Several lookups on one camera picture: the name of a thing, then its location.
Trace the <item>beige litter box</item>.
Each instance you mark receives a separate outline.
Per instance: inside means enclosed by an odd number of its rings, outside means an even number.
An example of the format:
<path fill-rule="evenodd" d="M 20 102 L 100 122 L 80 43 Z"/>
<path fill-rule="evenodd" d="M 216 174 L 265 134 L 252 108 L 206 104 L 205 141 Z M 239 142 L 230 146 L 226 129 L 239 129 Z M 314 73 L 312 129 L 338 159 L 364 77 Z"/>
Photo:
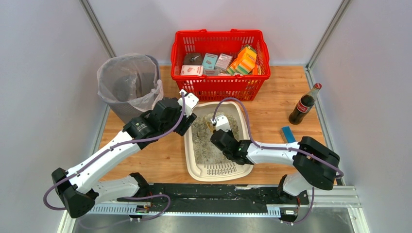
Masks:
<path fill-rule="evenodd" d="M 199 104 L 193 110 L 197 117 L 213 113 L 217 102 L 207 102 Z M 238 165 L 235 162 L 215 165 L 197 164 L 194 157 L 193 141 L 191 127 L 184 135 L 184 147 L 187 169 L 190 176 L 202 182 L 222 182 L 233 179 L 238 179 L 248 175 L 252 169 L 252 165 Z"/>

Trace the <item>yellow litter scoop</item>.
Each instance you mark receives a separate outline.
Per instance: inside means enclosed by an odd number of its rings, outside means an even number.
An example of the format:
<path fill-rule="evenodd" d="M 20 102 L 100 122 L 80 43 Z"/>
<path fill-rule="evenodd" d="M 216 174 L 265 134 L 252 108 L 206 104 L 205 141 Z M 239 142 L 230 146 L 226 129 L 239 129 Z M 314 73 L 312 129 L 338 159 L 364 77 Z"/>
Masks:
<path fill-rule="evenodd" d="M 218 116 L 218 114 L 213 114 L 213 113 L 211 113 L 211 114 L 208 114 L 208 115 L 206 116 L 206 118 L 205 118 L 205 123 L 206 123 L 207 127 L 209 128 L 209 130 L 210 130 L 211 132 L 216 131 L 216 130 L 214 129 L 214 127 L 212 126 L 212 120 L 213 120 L 216 116 Z"/>

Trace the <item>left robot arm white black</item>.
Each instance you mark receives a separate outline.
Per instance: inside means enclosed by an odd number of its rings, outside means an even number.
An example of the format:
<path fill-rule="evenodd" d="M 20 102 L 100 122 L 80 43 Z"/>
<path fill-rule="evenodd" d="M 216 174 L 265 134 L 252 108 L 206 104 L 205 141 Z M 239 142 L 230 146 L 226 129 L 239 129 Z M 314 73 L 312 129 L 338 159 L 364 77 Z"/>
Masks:
<path fill-rule="evenodd" d="M 183 136 L 196 119 L 192 112 L 199 99 L 192 93 L 180 99 L 164 98 L 149 110 L 126 123 L 123 129 L 103 148 L 80 164 L 52 174 L 56 191 L 72 218 L 88 213 L 96 204 L 117 199 L 136 198 L 149 194 L 149 185 L 139 173 L 117 180 L 100 179 L 129 156 L 138 153 L 150 143 L 175 132 Z"/>

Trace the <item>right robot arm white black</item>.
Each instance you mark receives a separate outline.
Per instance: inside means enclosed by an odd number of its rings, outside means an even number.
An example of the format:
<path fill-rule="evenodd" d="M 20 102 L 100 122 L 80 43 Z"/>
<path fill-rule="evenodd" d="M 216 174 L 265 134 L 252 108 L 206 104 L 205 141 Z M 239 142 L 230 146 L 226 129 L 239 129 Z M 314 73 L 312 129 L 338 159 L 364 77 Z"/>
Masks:
<path fill-rule="evenodd" d="M 293 174 L 284 175 L 276 189 L 281 203 L 297 202 L 298 196 L 312 188 L 330 191 L 335 180 L 343 176 L 340 157 L 312 137 L 299 142 L 267 144 L 251 139 L 236 140 L 230 130 L 214 131 L 211 143 L 230 161 L 238 165 L 282 164 L 293 166 Z"/>

